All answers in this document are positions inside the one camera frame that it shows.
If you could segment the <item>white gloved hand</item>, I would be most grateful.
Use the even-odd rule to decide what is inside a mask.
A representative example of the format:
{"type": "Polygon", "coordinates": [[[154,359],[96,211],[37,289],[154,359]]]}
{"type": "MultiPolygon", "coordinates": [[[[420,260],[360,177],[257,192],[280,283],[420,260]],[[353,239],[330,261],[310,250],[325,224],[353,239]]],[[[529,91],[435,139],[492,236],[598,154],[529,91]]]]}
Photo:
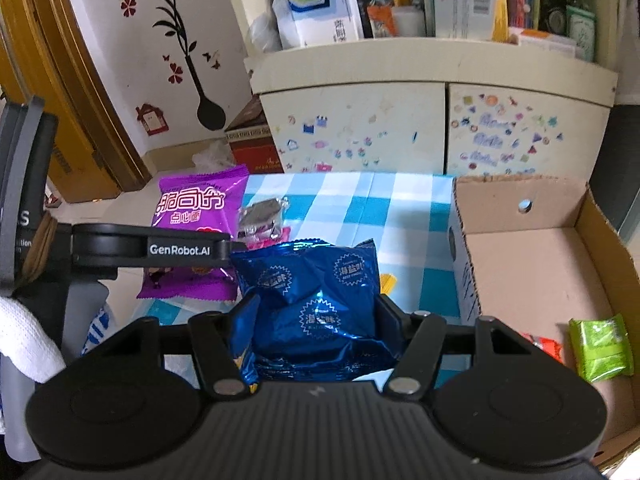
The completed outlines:
{"type": "Polygon", "coordinates": [[[65,368],[60,349],[19,301],[1,298],[0,349],[27,378],[44,384],[65,368]]]}

